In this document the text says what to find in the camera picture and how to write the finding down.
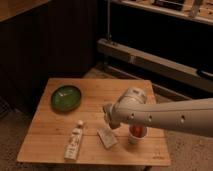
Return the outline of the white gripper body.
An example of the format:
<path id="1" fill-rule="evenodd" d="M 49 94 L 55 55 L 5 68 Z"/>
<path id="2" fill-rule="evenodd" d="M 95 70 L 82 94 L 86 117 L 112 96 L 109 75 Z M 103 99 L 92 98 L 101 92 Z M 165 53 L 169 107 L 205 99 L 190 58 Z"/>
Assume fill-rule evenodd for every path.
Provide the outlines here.
<path id="1" fill-rule="evenodd" d="M 108 103 L 103 106 L 104 120 L 111 129 L 117 129 L 121 126 L 121 124 L 116 123 L 111 119 L 112 109 L 113 109 L 113 105 L 111 103 Z"/>

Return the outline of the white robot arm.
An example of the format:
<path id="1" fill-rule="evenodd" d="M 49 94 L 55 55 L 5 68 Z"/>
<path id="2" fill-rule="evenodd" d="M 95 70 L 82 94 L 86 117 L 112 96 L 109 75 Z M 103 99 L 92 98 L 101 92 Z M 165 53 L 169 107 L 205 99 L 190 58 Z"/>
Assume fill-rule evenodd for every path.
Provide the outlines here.
<path id="1" fill-rule="evenodd" d="M 122 123 L 213 137 L 213 98 L 147 104 L 143 89 L 129 87 L 114 103 L 103 106 L 111 129 Z"/>

